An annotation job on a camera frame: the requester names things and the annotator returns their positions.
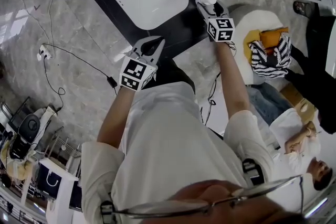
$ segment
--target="eyeglasses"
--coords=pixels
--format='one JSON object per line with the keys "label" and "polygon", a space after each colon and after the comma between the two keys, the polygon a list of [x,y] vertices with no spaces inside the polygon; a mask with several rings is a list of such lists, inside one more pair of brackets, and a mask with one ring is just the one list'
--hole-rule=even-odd
{"label": "eyeglasses", "polygon": [[178,217],[195,213],[206,214],[216,205],[222,204],[224,202],[230,202],[230,205],[234,207],[241,201],[266,195],[276,189],[290,185],[297,178],[300,179],[301,213],[303,213],[302,175],[264,183],[248,189],[239,189],[231,193],[231,197],[213,203],[208,203],[203,200],[166,200],[141,204],[124,210],[115,210],[113,204],[110,202],[105,202],[102,203],[100,209],[103,220],[107,221],[104,221],[104,223],[111,223],[111,216],[113,214],[126,215],[134,219]]}

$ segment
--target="bracelet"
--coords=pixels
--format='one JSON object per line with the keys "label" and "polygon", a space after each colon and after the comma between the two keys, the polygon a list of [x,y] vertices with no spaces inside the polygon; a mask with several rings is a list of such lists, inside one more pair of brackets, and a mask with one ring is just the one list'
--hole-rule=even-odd
{"label": "bracelet", "polygon": [[308,136],[310,136],[311,135],[311,129],[309,127],[306,127],[306,129],[309,131],[309,135]]}

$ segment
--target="marble floor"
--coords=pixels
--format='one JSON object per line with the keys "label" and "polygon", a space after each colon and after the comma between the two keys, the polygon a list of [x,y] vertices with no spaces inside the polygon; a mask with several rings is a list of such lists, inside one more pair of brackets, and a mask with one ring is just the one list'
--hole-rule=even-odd
{"label": "marble floor", "polygon": [[[289,26],[293,43],[306,53],[307,21],[293,12],[294,0],[221,1],[227,6],[248,3],[275,12]],[[121,53],[130,49],[94,0],[0,0],[0,61],[7,71],[6,80],[20,98],[32,97],[36,107],[61,105],[46,81],[43,62],[36,58],[41,43],[52,41],[114,78],[119,75]],[[46,62],[50,83],[56,90],[66,90],[64,108],[54,125],[64,125],[64,135],[73,143],[95,139],[114,91],[104,76],[71,55],[59,50],[53,54],[55,58]],[[204,98],[218,73],[209,40],[175,60],[194,80],[197,98]]]}

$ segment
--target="jeans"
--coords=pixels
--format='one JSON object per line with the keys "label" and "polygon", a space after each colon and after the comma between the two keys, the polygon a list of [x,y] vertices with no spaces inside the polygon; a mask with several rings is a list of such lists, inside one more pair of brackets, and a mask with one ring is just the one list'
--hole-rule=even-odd
{"label": "jeans", "polygon": [[251,104],[269,126],[277,117],[292,108],[277,89],[265,82],[246,88]]}

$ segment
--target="person's hand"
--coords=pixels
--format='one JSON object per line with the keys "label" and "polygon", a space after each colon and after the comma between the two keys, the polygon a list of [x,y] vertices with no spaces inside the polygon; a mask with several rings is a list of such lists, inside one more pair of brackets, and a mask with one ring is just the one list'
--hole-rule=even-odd
{"label": "person's hand", "polygon": [[300,153],[301,146],[302,146],[302,142],[301,142],[301,143],[296,143],[296,144],[294,144],[294,145],[291,145],[291,146],[290,146],[290,151],[291,151],[291,152],[297,152],[297,153]]}

